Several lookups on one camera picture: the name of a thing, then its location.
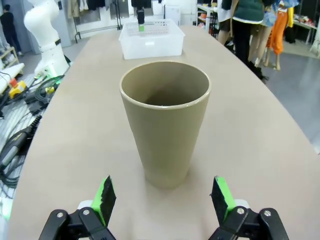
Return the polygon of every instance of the plastic basket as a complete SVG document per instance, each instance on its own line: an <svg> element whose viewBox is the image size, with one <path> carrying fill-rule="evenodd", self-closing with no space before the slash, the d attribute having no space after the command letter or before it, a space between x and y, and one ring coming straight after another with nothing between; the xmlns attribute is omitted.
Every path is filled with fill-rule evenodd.
<svg viewBox="0 0 320 240"><path fill-rule="evenodd" d="M124 59L180 56L185 34L171 19L148 21L144 31L137 22L125 23L120 34Z"/></svg>

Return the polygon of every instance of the green jacket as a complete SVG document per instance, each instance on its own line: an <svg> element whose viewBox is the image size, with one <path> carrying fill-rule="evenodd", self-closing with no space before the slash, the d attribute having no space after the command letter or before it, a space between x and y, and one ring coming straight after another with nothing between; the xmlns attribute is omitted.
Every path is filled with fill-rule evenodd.
<svg viewBox="0 0 320 240"><path fill-rule="evenodd" d="M251 22L261 22L264 15L264 5L261 0L239 0L233 17Z"/></svg>

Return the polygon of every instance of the cup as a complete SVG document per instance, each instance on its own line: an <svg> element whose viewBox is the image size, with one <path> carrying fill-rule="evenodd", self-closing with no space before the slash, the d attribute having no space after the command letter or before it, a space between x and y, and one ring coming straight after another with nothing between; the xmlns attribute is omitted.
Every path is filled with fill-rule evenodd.
<svg viewBox="0 0 320 240"><path fill-rule="evenodd" d="M141 65L122 78L125 112L152 185L175 188L184 181L210 92L203 71L174 61Z"/></svg>

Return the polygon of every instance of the black shirt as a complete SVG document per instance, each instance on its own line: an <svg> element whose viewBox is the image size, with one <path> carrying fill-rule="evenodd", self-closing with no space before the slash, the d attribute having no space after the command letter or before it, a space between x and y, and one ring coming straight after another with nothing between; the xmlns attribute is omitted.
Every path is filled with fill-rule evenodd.
<svg viewBox="0 0 320 240"><path fill-rule="evenodd" d="M0 20L4 33L15 31L14 15L11 12L5 12L2 16L0 16Z"/></svg>

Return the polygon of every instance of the floor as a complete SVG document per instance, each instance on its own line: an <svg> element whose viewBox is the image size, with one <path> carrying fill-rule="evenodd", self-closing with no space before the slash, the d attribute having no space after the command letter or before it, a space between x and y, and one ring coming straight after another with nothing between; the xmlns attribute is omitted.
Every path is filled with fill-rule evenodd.
<svg viewBox="0 0 320 240"><path fill-rule="evenodd" d="M74 61L88 38L78 44L63 49L64 54ZM269 77L267 87L283 104L298 123L317 154L320 153L320 59L309 52L310 45L303 41L296 44L284 42L281 55L281 71L272 67L264 68L264 75ZM25 64L24 74L32 74L40 61L40 55L27 53L20 61Z"/></svg>

